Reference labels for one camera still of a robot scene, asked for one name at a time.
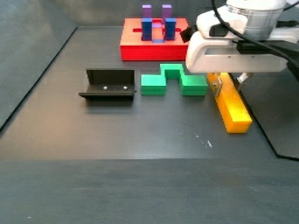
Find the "red base plate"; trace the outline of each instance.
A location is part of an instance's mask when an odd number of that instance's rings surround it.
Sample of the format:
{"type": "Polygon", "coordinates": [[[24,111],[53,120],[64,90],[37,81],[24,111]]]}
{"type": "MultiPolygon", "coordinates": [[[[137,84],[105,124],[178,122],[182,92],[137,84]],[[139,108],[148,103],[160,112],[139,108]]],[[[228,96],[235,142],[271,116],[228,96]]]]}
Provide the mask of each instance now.
{"type": "MultiPolygon", "coordinates": [[[[121,60],[186,60],[188,43],[183,43],[180,31],[188,27],[186,18],[176,18],[175,40],[163,43],[141,40],[141,18],[127,18],[120,39],[121,60]]],[[[153,19],[152,40],[164,39],[162,19],[153,19]]]]}

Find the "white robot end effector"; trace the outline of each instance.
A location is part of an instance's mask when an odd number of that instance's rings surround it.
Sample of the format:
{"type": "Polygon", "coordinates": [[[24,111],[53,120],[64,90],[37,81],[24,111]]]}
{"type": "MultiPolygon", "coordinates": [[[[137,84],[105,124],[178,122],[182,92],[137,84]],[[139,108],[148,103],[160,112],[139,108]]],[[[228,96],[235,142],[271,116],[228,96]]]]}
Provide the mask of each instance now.
{"type": "Polygon", "coordinates": [[[191,72],[280,72],[286,66],[299,80],[298,28],[276,28],[286,0],[228,0],[198,16],[196,25],[182,32],[190,42],[186,65],[191,72]]]}

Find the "green l-shaped block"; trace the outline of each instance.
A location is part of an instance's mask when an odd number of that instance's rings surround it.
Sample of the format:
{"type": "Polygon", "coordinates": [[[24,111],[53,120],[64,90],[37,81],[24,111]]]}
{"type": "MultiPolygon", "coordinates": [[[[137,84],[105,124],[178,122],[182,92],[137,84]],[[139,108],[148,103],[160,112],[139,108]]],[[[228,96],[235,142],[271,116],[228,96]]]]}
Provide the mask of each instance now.
{"type": "Polygon", "coordinates": [[[182,95],[206,95],[204,75],[184,74],[183,64],[160,64],[160,74],[141,74],[141,95],[166,95],[166,80],[178,79],[182,95]]]}

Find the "black l-shaped holder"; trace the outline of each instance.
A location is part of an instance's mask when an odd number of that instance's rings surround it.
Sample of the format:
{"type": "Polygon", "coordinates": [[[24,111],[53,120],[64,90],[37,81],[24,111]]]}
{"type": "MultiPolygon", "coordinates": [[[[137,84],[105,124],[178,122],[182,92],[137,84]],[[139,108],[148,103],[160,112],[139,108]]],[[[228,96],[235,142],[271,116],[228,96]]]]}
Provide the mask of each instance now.
{"type": "Polygon", "coordinates": [[[135,98],[135,70],[87,69],[88,90],[79,93],[87,100],[132,101],[135,98]]]}

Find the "yellow block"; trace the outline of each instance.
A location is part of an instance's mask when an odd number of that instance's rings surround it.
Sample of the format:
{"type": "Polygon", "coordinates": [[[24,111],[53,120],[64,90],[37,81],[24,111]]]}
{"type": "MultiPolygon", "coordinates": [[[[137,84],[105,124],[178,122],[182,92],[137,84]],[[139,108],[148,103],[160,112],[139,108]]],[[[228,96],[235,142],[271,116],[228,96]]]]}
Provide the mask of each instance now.
{"type": "Polygon", "coordinates": [[[219,96],[215,96],[219,105],[219,112],[228,133],[247,133],[252,123],[248,115],[247,107],[240,99],[239,92],[235,89],[232,80],[227,73],[208,73],[208,82],[212,87],[212,82],[220,78],[222,89],[219,96]]]}

